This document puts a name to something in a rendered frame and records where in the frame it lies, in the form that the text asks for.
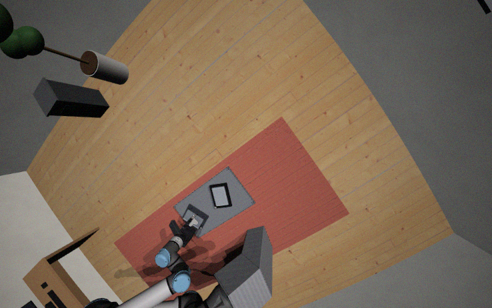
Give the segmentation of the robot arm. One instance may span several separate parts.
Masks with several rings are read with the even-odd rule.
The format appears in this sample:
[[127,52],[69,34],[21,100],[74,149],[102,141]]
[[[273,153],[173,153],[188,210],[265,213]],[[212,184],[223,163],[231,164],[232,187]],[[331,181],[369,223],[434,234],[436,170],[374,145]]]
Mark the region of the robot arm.
[[[108,299],[95,299],[84,308],[233,308],[224,290],[218,284],[211,294],[202,301],[196,291],[187,291],[191,284],[191,270],[177,253],[183,246],[180,237],[172,237],[155,256],[160,267],[167,267],[172,273],[138,295],[122,304]],[[175,293],[183,293],[174,300],[165,301]]]

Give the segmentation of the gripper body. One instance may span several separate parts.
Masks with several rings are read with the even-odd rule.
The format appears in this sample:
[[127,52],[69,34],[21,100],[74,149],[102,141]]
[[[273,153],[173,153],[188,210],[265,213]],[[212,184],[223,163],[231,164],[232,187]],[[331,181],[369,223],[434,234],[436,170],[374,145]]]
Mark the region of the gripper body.
[[[185,246],[188,244],[188,242],[190,242],[190,240],[192,239],[192,236],[193,234],[196,232],[196,229],[194,229],[193,227],[190,227],[190,226],[182,226],[181,228],[181,232],[182,232],[182,236],[181,235],[174,235],[174,236],[178,236],[182,239],[183,241],[183,246],[185,248]],[[191,238],[191,239],[190,239]]]

